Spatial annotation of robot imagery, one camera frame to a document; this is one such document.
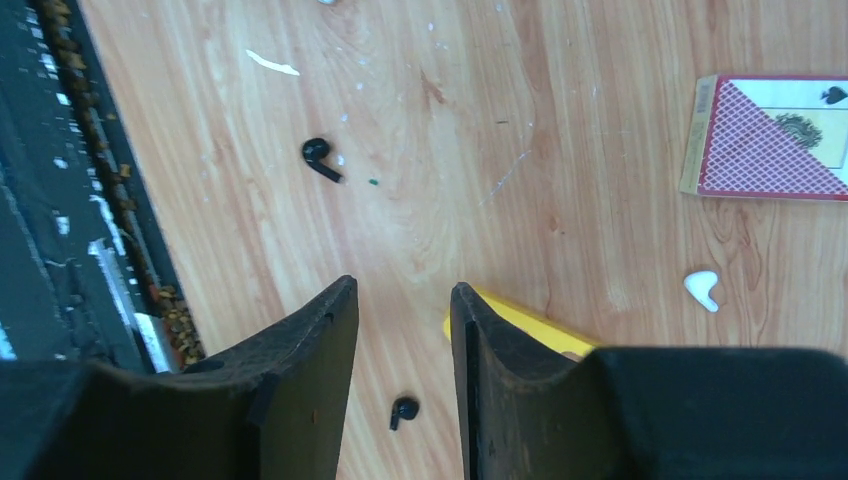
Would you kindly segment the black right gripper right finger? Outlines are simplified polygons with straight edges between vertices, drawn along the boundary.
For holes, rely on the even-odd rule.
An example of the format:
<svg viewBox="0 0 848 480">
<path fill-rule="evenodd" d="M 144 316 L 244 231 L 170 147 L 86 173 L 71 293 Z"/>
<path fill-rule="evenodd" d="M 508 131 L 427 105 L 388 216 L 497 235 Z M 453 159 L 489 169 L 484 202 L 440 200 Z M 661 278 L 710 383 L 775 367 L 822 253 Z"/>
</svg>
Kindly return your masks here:
<svg viewBox="0 0 848 480">
<path fill-rule="evenodd" d="M 814 349 L 601 347 L 571 360 L 467 283 L 450 302 L 468 479 L 843 479 L 847 362 Z"/>
</svg>

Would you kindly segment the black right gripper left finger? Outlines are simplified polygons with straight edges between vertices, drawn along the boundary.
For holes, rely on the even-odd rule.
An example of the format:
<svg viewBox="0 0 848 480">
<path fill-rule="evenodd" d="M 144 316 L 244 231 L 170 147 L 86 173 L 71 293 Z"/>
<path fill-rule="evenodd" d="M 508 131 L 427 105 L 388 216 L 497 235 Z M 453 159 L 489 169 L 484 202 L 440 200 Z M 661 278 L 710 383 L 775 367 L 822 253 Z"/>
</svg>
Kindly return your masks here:
<svg viewBox="0 0 848 480">
<path fill-rule="evenodd" d="M 1 365 L 5 479 L 332 479 L 359 325 L 338 278 L 179 374 L 101 362 Z"/>
</svg>

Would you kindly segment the white earbud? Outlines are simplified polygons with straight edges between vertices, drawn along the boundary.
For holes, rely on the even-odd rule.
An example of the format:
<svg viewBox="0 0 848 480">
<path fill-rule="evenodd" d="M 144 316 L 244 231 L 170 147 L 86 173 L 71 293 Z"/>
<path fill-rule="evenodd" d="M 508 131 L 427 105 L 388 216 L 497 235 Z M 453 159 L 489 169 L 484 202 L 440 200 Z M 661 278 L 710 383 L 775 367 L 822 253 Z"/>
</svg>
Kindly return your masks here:
<svg viewBox="0 0 848 480">
<path fill-rule="evenodd" d="M 711 291 L 718 284 L 718 274 L 710 270 L 696 271 L 688 274 L 683 285 L 687 292 L 710 313 L 717 313 L 718 303 L 712 298 Z"/>
</svg>

